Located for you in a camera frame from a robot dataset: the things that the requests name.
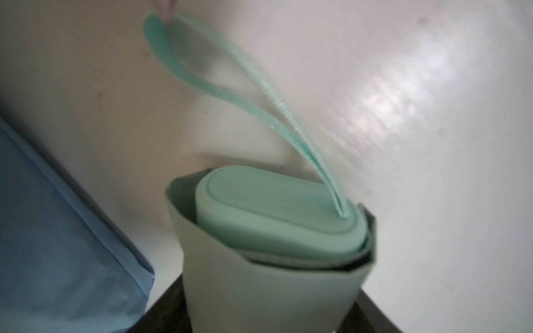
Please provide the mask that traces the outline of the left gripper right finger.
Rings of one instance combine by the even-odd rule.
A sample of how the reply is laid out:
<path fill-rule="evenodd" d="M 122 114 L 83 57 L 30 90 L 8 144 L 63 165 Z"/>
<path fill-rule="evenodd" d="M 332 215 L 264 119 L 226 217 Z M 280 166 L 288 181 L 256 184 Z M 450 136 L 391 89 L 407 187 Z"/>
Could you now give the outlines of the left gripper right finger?
<path fill-rule="evenodd" d="M 402 333 L 364 291 L 359 293 L 337 332 Z"/>

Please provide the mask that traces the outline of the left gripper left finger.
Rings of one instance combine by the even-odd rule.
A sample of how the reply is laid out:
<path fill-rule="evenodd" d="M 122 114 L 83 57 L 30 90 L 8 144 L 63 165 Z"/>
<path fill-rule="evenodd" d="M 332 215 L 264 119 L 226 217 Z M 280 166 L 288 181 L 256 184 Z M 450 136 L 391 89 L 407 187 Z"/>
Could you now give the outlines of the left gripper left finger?
<path fill-rule="evenodd" d="M 192 333 L 187 313 L 183 276 L 165 291 L 127 333 Z"/>

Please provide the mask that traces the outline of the mint green umbrella sleeve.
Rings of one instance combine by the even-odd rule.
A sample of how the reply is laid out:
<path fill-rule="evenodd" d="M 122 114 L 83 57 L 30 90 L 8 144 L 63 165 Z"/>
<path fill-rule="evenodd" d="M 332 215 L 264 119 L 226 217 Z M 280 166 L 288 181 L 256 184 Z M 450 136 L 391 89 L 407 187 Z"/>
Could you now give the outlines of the mint green umbrella sleeve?
<path fill-rule="evenodd" d="M 197 223 L 195 190 L 207 171 L 165 191 L 183 249 L 183 287 L 194 332 L 335 332 L 376 261 L 376 220 L 362 248 L 339 259 L 290 259 L 222 244 Z"/>

